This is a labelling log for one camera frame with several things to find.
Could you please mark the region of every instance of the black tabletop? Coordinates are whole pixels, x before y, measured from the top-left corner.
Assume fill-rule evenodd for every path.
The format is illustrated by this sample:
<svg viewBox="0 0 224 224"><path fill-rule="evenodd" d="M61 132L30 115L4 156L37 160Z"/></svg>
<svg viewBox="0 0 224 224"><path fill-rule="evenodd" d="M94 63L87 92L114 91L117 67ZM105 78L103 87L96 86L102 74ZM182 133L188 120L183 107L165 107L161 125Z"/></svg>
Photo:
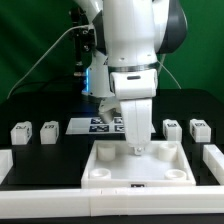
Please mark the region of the black tabletop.
<svg viewBox="0 0 224 224"><path fill-rule="evenodd" d="M22 93L0 106L0 149L12 149L14 166L0 185L5 190L80 188L81 177L95 140L124 140L124 134L65 135L70 118L98 116L99 104L71 92ZM182 145L197 185L219 185L202 160L203 143L189 133L191 119L205 120L212 129L211 143L224 150L224 105L202 90L160 90L153 99L152 140L163 140L162 122L177 120L183 129ZM40 144L44 122L58 121L60 136L55 145ZM26 146L12 146L10 130L30 121L33 136ZM163 215L85 217L67 219L0 220L0 223L221 223L224 215Z"/></svg>

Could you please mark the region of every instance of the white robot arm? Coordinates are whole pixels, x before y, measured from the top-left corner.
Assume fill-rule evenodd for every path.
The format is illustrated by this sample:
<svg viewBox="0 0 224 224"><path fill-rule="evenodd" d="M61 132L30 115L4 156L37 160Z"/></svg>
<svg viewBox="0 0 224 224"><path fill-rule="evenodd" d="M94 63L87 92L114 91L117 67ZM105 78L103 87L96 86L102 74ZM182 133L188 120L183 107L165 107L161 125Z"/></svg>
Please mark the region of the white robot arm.
<svg viewBox="0 0 224 224"><path fill-rule="evenodd" d="M120 104L126 141L139 155L151 140L156 53L171 53L180 46L187 32L185 15L179 0L88 3L89 12L99 11L93 19L96 49L108 57L110 89Z"/></svg>

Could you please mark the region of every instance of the green wall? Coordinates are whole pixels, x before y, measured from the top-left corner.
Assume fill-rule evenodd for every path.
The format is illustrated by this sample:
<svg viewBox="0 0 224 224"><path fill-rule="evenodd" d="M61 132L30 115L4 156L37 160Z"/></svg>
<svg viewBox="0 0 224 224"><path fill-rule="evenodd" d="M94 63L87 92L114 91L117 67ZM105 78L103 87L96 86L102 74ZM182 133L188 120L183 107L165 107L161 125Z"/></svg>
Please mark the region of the green wall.
<svg viewBox="0 0 224 224"><path fill-rule="evenodd" d="M224 102L224 1L180 2L189 32L184 44L167 56L165 66L183 88L207 90ZM72 0L0 0L0 102L71 26L68 11L74 5ZM73 72L73 43L65 38L26 81L44 81ZM160 75L160 87L176 88L164 71Z"/></svg>

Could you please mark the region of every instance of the white cube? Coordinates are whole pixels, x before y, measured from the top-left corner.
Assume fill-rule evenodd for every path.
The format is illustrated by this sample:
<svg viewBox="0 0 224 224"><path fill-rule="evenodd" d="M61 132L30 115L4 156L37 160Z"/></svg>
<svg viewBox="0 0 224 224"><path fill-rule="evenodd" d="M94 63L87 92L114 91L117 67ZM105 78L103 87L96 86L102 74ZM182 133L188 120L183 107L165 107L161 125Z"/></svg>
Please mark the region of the white cube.
<svg viewBox="0 0 224 224"><path fill-rule="evenodd" d="M32 124L29 121L17 123L11 130L12 145L26 145L32 136Z"/></svg>
<svg viewBox="0 0 224 224"><path fill-rule="evenodd" d="M59 125L56 121L44 123L40 131L41 144L56 144L59 136Z"/></svg>
<svg viewBox="0 0 224 224"><path fill-rule="evenodd" d="M211 141L211 128L204 120L190 120L190 134L195 142Z"/></svg>
<svg viewBox="0 0 224 224"><path fill-rule="evenodd" d="M163 121L163 135L167 141L182 141L182 128L176 120Z"/></svg>

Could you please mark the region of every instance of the black cable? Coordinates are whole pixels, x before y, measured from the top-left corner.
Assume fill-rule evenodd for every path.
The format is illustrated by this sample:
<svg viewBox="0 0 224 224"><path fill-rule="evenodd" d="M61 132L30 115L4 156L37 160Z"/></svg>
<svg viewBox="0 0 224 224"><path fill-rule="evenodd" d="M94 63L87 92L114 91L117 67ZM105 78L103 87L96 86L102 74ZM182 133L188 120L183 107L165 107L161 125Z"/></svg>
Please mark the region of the black cable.
<svg viewBox="0 0 224 224"><path fill-rule="evenodd" d="M74 76L72 75L63 75L63 76L57 76L57 77L54 77L53 79L50 79L49 81L45 82L45 84L43 86L41 86L37 92L42 92L47 86L49 86L51 83L55 82L55 81L58 81L60 79L64 79L64 78L74 78Z"/></svg>
<svg viewBox="0 0 224 224"><path fill-rule="evenodd" d="M38 85L38 84L45 84L46 82L27 82L24 84L21 84L19 86L17 86L16 88L13 89L13 91L11 92L11 96L14 95L14 93L18 90L21 89L24 86L29 86L29 85Z"/></svg>
<svg viewBox="0 0 224 224"><path fill-rule="evenodd" d="M40 85L40 84L43 84L43 86L41 86L37 92L42 92L47 86L51 85L51 84L56 84L54 82L56 81L59 81L61 79L67 79L67 78L73 78L73 79L77 79L78 81L80 81L80 78L81 77L74 77L72 75L63 75L63 76L57 76L57 77L54 77L52 79L50 79L49 81L41 81L41 82L28 82L28 83L24 83L24 84L21 84L19 86L17 86L11 93L11 95L14 95L14 93L18 90L18 89L21 89L23 88L24 86L29 86L29 85Z"/></svg>
<svg viewBox="0 0 224 224"><path fill-rule="evenodd" d="M12 87L12 89L9 91L7 99L10 98L13 90L24 81L31 73L32 71L47 57L47 55L60 43L60 41L71 31L79 28L88 28L89 26L77 26L77 27L72 27L68 29L66 32L64 32L61 37L45 52L45 54L32 66L32 68Z"/></svg>

